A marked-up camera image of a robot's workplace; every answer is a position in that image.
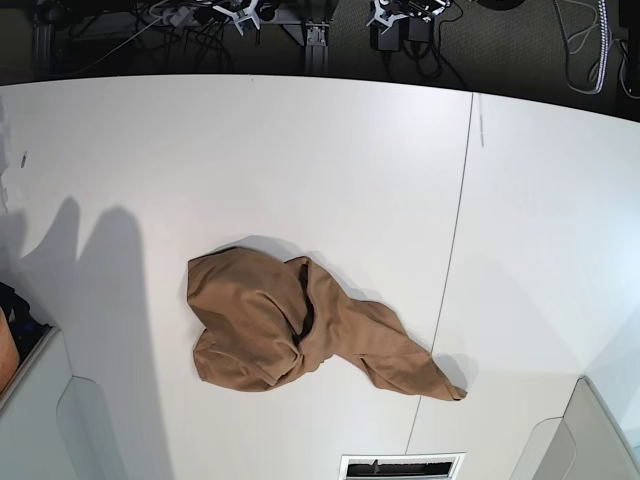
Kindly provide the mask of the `brown t-shirt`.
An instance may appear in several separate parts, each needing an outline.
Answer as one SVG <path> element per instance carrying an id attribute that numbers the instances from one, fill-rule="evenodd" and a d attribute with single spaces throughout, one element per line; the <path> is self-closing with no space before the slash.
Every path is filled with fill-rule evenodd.
<path id="1" fill-rule="evenodd" d="M 203 326 L 193 361 L 204 382 L 266 392 L 339 356 L 379 389 L 444 401 L 466 396 L 393 310 L 350 297 L 306 256 L 281 261 L 231 247 L 194 258 L 186 300 Z"/>

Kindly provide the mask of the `black power adapter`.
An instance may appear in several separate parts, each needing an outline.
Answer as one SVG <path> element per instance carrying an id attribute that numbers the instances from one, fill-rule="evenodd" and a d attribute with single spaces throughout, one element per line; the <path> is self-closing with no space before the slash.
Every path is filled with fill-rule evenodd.
<path id="1" fill-rule="evenodd" d="M 399 52 L 400 23 L 395 22 L 391 27 L 386 27 L 377 21 L 369 26 L 370 46 L 379 52 Z"/>

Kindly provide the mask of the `orange fabric item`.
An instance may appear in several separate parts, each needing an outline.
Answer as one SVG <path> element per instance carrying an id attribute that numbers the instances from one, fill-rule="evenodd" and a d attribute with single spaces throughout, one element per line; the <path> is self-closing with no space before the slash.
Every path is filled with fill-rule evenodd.
<path id="1" fill-rule="evenodd" d="M 0 392 L 9 385 L 20 364 L 20 356 L 3 311 L 0 311 Z"/>

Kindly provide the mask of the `aluminium frame post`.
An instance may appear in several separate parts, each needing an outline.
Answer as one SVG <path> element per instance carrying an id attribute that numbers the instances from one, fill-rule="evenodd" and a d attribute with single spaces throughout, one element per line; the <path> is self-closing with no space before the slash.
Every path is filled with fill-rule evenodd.
<path id="1" fill-rule="evenodd" d="M 327 22 L 307 22 L 302 27 L 304 70 L 308 76 L 326 77 L 329 68 L 329 28 Z"/>

